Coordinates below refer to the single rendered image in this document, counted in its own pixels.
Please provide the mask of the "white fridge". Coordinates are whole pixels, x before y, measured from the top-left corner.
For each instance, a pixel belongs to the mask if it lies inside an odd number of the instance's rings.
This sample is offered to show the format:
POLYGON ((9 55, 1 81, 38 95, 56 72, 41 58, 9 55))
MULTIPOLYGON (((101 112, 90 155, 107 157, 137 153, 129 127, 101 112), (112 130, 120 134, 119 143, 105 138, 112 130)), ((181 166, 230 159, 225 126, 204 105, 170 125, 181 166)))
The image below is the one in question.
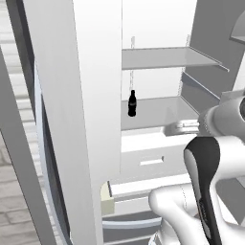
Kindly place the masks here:
MULTIPOLYGON (((122 0, 122 50, 190 47, 196 5, 197 0, 122 0)), ((233 90, 223 92, 217 105, 245 94, 244 63, 245 52, 233 90)), ((132 90, 135 91, 136 100, 172 97, 184 99, 181 96, 182 76, 187 68, 122 69, 121 106, 123 100, 128 104, 132 90)), ((197 121, 203 112, 197 112, 197 121)), ((123 137, 164 134, 164 128, 165 126, 158 126, 121 130, 121 161, 123 137)), ((118 182, 119 177, 120 173, 106 182, 110 185, 122 184, 118 182)), ((149 193, 150 191, 114 199, 114 213, 102 216, 103 245, 148 244, 161 224, 160 217, 148 206, 149 193)))

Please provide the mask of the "grey glass fridge shelf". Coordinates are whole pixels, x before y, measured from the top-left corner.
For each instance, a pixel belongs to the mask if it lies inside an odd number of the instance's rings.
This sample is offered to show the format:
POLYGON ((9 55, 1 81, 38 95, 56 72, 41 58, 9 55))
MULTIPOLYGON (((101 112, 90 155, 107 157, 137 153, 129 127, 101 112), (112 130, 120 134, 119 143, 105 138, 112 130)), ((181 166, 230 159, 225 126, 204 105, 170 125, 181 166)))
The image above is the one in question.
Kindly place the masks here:
POLYGON ((230 71, 221 61, 191 47, 122 50, 123 70, 197 66, 218 66, 227 72, 230 71))
POLYGON ((165 126, 181 120, 196 120, 198 113, 181 97, 137 100, 136 116, 128 116, 122 101, 121 130, 165 126))

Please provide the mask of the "grey door bin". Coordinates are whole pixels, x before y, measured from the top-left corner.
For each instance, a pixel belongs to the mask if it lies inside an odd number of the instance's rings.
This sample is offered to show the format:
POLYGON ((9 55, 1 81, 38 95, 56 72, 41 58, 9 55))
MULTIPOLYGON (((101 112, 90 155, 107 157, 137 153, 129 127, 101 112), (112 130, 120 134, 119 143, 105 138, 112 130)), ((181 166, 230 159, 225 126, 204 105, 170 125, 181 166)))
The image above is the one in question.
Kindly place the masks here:
POLYGON ((245 11, 235 21, 230 39, 245 44, 245 11))

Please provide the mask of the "white fridge drawer with slot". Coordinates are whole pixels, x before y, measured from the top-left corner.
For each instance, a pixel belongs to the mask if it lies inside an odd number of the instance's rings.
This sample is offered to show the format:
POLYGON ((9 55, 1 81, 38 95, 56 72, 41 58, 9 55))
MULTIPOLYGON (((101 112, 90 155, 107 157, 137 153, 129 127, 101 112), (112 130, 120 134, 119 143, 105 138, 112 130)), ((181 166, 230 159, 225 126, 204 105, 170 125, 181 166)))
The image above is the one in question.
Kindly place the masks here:
POLYGON ((195 134, 166 137, 151 133, 122 138, 119 183, 186 172, 183 152, 195 134))

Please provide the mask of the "white fridge door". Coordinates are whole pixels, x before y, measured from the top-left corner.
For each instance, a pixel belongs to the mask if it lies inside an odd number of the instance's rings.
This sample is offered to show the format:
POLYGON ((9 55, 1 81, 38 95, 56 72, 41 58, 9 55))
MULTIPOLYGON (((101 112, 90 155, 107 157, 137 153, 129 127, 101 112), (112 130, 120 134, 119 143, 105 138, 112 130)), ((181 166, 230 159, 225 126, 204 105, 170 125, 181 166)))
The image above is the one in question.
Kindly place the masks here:
POLYGON ((100 188, 121 163, 122 0, 6 0, 37 79, 74 245, 103 245, 100 188))

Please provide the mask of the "grey fridge door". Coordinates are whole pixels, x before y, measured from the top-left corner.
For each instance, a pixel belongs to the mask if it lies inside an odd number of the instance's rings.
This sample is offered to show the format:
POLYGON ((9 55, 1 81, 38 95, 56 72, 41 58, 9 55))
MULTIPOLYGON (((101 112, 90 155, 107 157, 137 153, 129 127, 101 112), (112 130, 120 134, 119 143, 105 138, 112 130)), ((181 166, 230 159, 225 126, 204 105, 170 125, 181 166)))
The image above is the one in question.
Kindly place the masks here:
POLYGON ((243 12, 245 0, 197 0, 190 46, 223 65, 188 67, 183 74, 181 96, 198 113, 233 90, 245 44, 231 39, 231 34, 243 12))

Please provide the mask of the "cream block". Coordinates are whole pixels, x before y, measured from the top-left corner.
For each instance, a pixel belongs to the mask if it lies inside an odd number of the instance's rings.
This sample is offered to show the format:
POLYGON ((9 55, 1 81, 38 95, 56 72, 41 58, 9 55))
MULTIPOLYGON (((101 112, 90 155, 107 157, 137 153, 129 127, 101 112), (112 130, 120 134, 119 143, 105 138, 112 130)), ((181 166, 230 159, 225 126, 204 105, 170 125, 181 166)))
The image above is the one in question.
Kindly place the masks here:
POLYGON ((114 198, 110 194, 109 184, 105 182, 100 188, 101 214, 113 214, 115 211, 114 198))

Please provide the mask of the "black soda bottle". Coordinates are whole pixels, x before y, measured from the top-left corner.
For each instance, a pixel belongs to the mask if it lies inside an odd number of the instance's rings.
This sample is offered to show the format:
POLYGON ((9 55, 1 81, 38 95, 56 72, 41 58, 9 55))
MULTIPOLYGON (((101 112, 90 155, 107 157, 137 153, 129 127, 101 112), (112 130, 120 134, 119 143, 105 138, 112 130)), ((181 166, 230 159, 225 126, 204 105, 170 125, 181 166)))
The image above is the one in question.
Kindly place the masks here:
POLYGON ((137 100, 135 96, 135 91, 132 90, 129 100, 128 100, 128 116, 135 117, 136 116, 136 107, 137 107, 137 100))

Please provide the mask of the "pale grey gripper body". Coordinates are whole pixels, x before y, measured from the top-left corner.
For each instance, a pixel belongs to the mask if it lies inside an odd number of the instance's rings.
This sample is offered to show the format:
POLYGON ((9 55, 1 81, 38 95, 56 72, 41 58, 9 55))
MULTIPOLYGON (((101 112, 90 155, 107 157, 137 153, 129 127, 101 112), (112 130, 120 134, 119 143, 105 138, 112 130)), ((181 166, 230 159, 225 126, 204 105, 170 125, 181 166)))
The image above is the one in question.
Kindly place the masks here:
POLYGON ((164 128, 166 136, 197 134, 199 132, 199 122, 197 120, 182 120, 168 124, 164 128))

